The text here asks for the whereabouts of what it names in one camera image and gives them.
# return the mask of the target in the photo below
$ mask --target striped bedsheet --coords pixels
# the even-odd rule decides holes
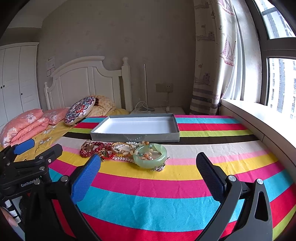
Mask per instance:
[[[85,164],[80,147],[103,119],[87,118],[56,142],[63,154],[49,166],[53,181]],[[164,171],[151,172],[120,160],[102,163],[78,202],[92,228],[104,241],[194,240],[219,206],[195,166],[196,155],[204,152],[227,175],[246,182],[264,180],[275,239],[296,210],[296,186],[277,158],[231,117],[177,115],[176,120],[180,142],[162,143],[170,156]],[[242,204],[239,200],[223,235],[232,231]],[[67,225],[64,229],[71,234]]]

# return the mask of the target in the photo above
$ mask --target nightstand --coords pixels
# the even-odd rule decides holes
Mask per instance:
[[[165,114],[165,107],[155,107],[155,111],[151,112],[149,114]],[[185,115],[185,112],[183,111],[182,107],[170,107],[170,112],[168,113],[173,113],[175,115]],[[130,114],[147,114],[146,112],[139,112],[137,110],[133,110]]]

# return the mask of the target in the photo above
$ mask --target beige wallpaper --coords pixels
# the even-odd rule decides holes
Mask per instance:
[[[44,19],[37,54],[41,107],[46,109],[46,59],[56,68],[82,56],[105,56],[108,70],[120,69],[127,56],[135,106],[144,100],[146,63],[150,106],[164,105],[156,83],[173,83],[171,106],[189,110],[194,82],[195,19],[193,0],[68,0]]]

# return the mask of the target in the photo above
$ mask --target screw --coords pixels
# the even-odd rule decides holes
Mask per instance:
[[[39,180],[39,179],[36,179],[36,180],[34,181],[34,184],[35,184],[35,185],[39,185],[39,184],[40,184],[40,180]]]
[[[230,175],[230,176],[228,177],[228,180],[229,180],[229,181],[232,181],[232,182],[235,182],[235,181],[237,180],[237,178],[236,178],[235,176],[233,176],[233,175]]]
[[[62,177],[61,177],[61,181],[62,181],[62,182],[66,182],[66,181],[68,181],[68,179],[69,179],[68,176],[62,176]]]
[[[262,185],[262,184],[263,184],[263,180],[260,179],[260,178],[258,178],[258,179],[257,179],[257,183],[260,184],[260,185]]]

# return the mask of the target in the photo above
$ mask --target wall outlet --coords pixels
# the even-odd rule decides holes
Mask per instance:
[[[156,92],[160,92],[160,93],[165,93],[165,92],[172,93],[173,92],[173,84],[172,83],[158,83],[155,86],[156,86]]]

